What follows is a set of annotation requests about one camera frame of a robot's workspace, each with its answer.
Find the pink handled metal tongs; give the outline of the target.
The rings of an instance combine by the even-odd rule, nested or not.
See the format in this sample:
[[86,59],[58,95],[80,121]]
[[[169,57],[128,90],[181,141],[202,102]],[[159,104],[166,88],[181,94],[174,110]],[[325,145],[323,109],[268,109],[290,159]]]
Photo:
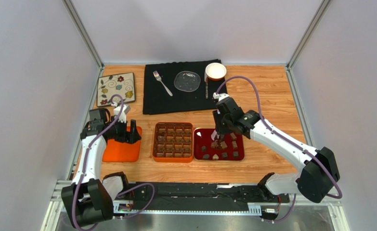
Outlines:
[[211,134],[211,139],[213,141],[217,140],[219,138],[219,134],[217,133],[216,130],[213,130],[212,134]]

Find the orange chocolate box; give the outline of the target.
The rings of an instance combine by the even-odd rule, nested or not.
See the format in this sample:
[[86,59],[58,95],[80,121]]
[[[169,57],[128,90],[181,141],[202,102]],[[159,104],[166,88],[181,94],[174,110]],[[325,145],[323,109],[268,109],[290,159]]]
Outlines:
[[[160,163],[190,163],[193,160],[193,125],[183,122],[159,122],[155,126],[152,157]],[[158,142],[157,136],[164,136]]]

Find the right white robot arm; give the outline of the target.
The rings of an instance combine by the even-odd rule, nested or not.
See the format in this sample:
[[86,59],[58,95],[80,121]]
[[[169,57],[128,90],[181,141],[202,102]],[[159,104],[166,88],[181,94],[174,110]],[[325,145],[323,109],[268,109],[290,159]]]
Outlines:
[[340,179],[334,153],[327,147],[317,149],[282,132],[253,110],[244,112],[228,94],[215,94],[213,111],[216,133],[236,134],[270,148],[297,170],[295,173],[269,173],[260,182],[268,194],[301,194],[314,203],[331,196]]

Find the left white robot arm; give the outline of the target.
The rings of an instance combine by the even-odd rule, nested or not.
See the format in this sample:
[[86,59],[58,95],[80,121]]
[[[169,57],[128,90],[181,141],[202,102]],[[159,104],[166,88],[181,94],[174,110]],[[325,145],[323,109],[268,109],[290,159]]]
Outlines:
[[91,231],[100,222],[114,216],[113,201],[128,185],[123,172],[100,179],[104,152],[109,140],[134,144],[141,140],[136,121],[127,122],[130,107],[117,106],[114,115],[106,109],[89,111],[90,120],[80,138],[82,153],[78,171],[69,186],[62,188],[61,198],[73,228]]

